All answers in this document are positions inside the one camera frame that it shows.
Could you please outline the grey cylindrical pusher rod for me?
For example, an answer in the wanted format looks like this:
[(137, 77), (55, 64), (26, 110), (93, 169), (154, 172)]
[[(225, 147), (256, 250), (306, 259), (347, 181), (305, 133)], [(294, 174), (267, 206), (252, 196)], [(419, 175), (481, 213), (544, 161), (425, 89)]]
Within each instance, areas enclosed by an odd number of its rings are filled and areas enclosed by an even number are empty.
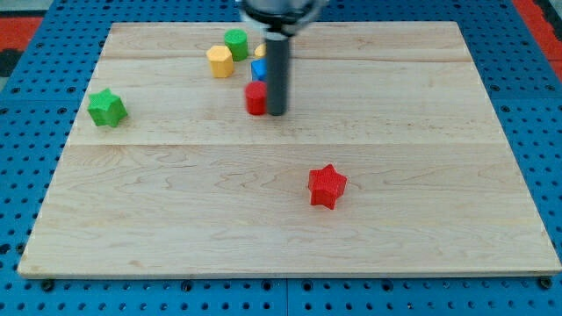
[(290, 41), (281, 33), (267, 32), (265, 44), (267, 112), (281, 116), (288, 106)]

